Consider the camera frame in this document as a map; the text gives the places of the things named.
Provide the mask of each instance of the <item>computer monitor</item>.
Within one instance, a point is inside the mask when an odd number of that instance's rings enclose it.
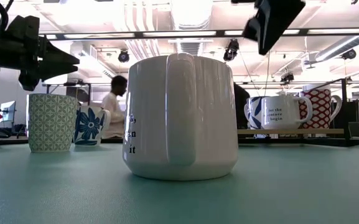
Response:
[[[15,120],[15,107],[16,101],[1,103],[0,115],[2,115],[2,118],[0,119],[0,122],[10,121],[13,123]]]

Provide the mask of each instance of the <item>white shirt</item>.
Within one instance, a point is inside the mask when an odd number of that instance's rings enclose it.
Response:
[[[107,94],[101,107],[110,111],[111,115],[110,126],[104,131],[103,138],[124,137],[124,113],[119,107],[117,96],[114,93]]]

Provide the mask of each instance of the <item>desk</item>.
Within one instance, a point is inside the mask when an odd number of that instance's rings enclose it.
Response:
[[[0,223],[359,224],[359,146],[244,145],[198,182],[133,176],[121,148],[0,146]]]

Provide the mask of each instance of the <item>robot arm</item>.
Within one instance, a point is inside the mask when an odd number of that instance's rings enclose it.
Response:
[[[33,91],[39,80],[78,70],[74,66],[80,63],[78,58],[54,47],[46,37],[39,36],[39,18],[17,16],[6,30],[5,23],[4,16],[1,16],[0,67],[20,70],[19,82],[24,90]]]

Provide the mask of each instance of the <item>red patterned mug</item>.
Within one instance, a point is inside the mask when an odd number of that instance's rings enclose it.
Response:
[[[313,115],[312,119],[302,124],[304,129],[307,128],[329,128],[330,122],[338,115],[342,106],[342,100],[339,96],[332,96],[330,85],[322,86],[316,90],[311,90],[321,84],[304,86],[301,96],[307,97],[312,102]],[[337,106],[331,113],[331,98],[337,101]],[[307,107],[305,101],[299,102],[300,117],[305,118]]]

